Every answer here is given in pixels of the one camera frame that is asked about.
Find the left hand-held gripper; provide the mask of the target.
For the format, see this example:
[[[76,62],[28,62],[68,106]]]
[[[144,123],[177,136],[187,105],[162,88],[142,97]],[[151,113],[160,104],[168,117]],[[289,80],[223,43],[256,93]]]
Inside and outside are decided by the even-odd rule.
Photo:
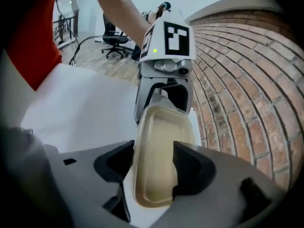
[[[135,100],[134,118],[138,124],[155,89],[166,85],[169,100],[187,114],[193,101],[189,78],[196,59],[194,32],[181,16],[164,12],[145,34],[139,59],[142,76]]]

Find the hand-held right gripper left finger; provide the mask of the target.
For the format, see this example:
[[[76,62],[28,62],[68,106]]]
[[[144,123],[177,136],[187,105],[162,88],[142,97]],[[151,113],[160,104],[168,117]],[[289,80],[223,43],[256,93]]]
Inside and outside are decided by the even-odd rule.
[[[130,222],[123,181],[130,170],[134,141],[59,153],[44,145],[48,175],[63,208],[63,222]]]

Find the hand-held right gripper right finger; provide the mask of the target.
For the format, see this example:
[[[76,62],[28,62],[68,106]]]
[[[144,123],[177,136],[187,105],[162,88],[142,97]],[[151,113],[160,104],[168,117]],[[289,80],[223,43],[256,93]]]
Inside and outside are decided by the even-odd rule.
[[[259,228],[285,192],[249,162],[175,141],[173,203],[152,228]]]

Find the person's left forearm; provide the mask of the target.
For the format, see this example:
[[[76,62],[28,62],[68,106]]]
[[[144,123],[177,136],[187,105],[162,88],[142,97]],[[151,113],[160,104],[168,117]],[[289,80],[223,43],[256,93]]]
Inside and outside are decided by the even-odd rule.
[[[98,0],[105,16],[141,47],[150,25],[131,0]]]

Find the white table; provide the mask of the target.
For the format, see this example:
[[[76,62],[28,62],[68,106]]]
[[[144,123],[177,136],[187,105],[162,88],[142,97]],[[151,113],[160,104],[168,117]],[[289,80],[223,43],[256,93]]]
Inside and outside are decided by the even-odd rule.
[[[129,81],[59,64],[35,93],[21,125],[59,153],[133,140],[137,87]],[[73,222],[75,228],[119,228],[124,222]]]

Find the black office chair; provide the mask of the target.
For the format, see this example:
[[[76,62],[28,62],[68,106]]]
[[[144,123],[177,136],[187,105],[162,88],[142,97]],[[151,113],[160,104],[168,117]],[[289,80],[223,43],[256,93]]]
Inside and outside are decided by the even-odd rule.
[[[102,49],[102,53],[104,53],[106,50],[108,50],[108,53],[106,54],[106,58],[109,58],[109,55],[113,52],[117,52],[121,59],[124,57],[128,57],[129,53],[126,52],[126,50],[122,47],[120,47],[120,44],[126,44],[129,39],[127,36],[124,36],[123,32],[116,31],[116,26],[103,14],[104,19],[104,34],[102,36],[103,41],[110,46],[111,48],[105,48]]]

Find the black metal railing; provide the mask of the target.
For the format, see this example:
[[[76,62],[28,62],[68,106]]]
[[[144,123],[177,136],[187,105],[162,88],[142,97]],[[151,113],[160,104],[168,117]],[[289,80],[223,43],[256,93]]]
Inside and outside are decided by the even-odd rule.
[[[59,14],[53,21],[53,41],[62,49],[78,41],[78,21],[75,14]]]

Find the person's red shirt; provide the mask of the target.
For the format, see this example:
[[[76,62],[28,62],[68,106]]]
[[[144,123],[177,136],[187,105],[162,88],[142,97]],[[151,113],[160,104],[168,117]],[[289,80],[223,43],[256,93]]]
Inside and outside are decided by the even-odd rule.
[[[13,65],[35,91],[62,62],[53,41],[54,5],[55,0],[33,0],[6,46]]]

